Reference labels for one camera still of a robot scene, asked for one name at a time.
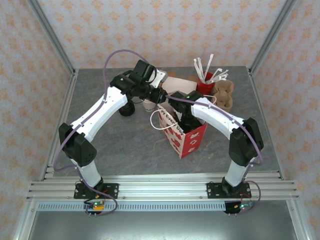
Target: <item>black mounting bracket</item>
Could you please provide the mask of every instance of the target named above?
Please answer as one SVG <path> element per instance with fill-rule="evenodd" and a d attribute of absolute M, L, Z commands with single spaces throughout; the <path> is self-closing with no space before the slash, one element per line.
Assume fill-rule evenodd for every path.
<path fill-rule="evenodd" d="M 107 190 L 105 193 L 110 195 L 111 197 L 117 199 L 119 194 L 119 184 L 118 183 L 103 183 L 102 191 Z M 87 186 L 83 183 L 77 183 L 75 185 L 74 190 L 74 199 L 94 199 L 96 197 L 96 193 L 87 188 Z"/>
<path fill-rule="evenodd" d="M 241 193 L 247 194 L 251 198 L 251 189 L 249 183 L 240 183 L 238 186 L 237 191 L 226 193 L 223 190 L 223 184 L 221 182 L 209 182 L 206 184 L 206 193 L 208 196 L 208 199 L 241 199 L 243 197 L 244 199 L 247 199 L 248 197 L 246 195 L 241 196 Z"/>

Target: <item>gray countertop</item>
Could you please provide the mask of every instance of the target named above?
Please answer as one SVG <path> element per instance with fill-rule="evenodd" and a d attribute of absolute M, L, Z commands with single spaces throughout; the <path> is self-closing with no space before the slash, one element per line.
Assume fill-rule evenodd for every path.
<path fill-rule="evenodd" d="M 213 72 L 218 67 L 211 67 Z M 195 76 L 194 67 L 163 67 L 180 78 Z M 244 66 L 226 66 L 228 79 L 234 83 L 231 114 L 243 118 L 254 118 L 259 125 L 264 149 L 264 166 L 253 171 L 277 171 L 278 161 L 268 138 L 267 128 L 259 110 L 257 99 Z M 127 68 L 107 70 L 107 78 L 125 72 Z M 81 117 L 104 93 L 102 69 L 80 69 L 76 80 L 67 124 Z M 135 113 L 123 117 L 118 112 L 100 129 L 92 141 L 97 149 L 96 166 L 101 175 L 142 175 L 142 174 L 185 174 L 227 172 L 231 159 L 228 154 L 229 141 L 218 130 L 208 126 L 200 148 L 183 159 L 179 159 L 161 130 L 150 125 L 151 113 L 142 104 L 135 105 Z M 58 167 L 71 161 L 61 153 Z M 77 172 L 67 169 L 55 172 L 55 176 L 76 176 Z"/>

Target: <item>paper cup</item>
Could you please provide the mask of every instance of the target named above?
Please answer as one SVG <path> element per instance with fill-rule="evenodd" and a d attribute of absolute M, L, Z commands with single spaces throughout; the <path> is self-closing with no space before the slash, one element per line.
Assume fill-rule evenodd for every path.
<path fill-rule="evenodd" d="M 142 102 L 142 105 L 147 112 L 153 112 L 156 109 L 156 104 L 147 99 Z"/>

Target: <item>patterned wallpaper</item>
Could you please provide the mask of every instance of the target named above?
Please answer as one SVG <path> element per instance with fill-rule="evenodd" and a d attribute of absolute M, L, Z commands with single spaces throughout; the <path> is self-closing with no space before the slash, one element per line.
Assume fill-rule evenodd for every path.
<path fill-rule="evenodd" d="M 285 0 L 39 0 L 75 68 L 102 68 L 131 49 L 158 67 L 252 64 Z M 111 59 L 128 68 L 137 57 Z"/>
<path fill-rule="evenodd" d="M 0 3 L 0 239 L 45 162 L 69 74 L 26 0 Z"/>
<path fill-rule="evenodd" d="M 320 239 L 320 1 L 300 0 L 255 76 L 288 179 Z"/>

